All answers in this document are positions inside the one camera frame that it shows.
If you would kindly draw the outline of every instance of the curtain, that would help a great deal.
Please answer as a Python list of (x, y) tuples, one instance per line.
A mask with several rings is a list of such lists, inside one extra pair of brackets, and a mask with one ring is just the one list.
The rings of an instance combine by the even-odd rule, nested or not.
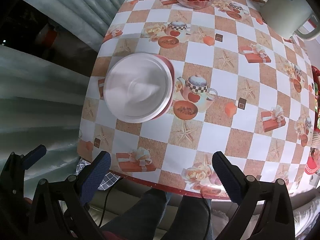
[(47, 153), (25, 172), (25, 196), (41, 178), (75, 173), (76, 144), (89, 78), (38, 57), (0, 46), (0, 171), (13, 151)]
[(99, 51), (124, 0), (24, 0)]

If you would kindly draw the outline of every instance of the table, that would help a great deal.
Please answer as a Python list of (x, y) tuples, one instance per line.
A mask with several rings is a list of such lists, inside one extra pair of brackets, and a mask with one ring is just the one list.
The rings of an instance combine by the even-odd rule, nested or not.
[[(211, 166), (212, 154), (222, 151), (244, 174), (270, 182), (282, 178), (295, 192), (313, 133), (312, 71), (303, 41), (284, 40), (269, 28), (258, 13), (262, 4), (215, 0), (208, 8), (191, 10), (174, 0), (126, 0), (92, 71), (79, 155), (91, 161), (106, 150), (110, 169), (127, 179), (198, 197), (213, 187), (212, 198), (228, 199)], [(168, 35), (179, 40), (174, 48), (159, 42)], [(160, 118), (139, 124), (110, 113), (103, 100), (104, 78), (121, 58), (137, 52), (171, 60), (174, 103), (193, 101), (198, 108), (193, 119), (179, 119), (174, 104)], [(191, 83), (202, 87), (189, 93)]]

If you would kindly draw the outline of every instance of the person's leg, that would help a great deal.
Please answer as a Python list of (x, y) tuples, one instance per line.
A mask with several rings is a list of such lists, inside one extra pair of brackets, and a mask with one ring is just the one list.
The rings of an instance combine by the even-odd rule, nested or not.
[[(211, 199), (183, 196), (176, 217), (161, 240), (203, 240), (211, 216), (207, 205), (211, 207)], [(212, 240), (211, 222), (206, 240)]]
[(150, 189), (132, 208), (100, 229), (128, 240), (152, 240), (171, 195), (159, 189)]

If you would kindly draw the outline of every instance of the metal bolt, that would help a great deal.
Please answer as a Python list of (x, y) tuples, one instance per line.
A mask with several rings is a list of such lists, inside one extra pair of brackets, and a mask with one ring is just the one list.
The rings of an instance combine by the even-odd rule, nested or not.
[(247, 181), (254, 182), (255, 179), (256, 178), (254, 176), (252, 176), (252, 175), (248, 175), (247, 176)]
[(283, 179), (277, 179), (278, 184), (284, 185), (284, 180)]
[(75, 181), (76, 180), (76, 178), (77, 178), (77, 176), (76, 175), (70, 175), (69, 177), (68, 177), (68, 181)]
[(39, 180), (39, 185), (43, 185), (44, 183), (46, 183), (46, 179), (41, 179), (41, 180)]

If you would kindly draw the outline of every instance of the white lid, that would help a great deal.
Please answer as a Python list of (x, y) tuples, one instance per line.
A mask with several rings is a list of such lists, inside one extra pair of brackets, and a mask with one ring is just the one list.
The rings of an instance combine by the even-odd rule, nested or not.
[(113, 115), (129, 123), (148, 121), (167, 105), (172, 93), (167, 65), (148, 53), (121, 59), (106, 76), (103, 96)]

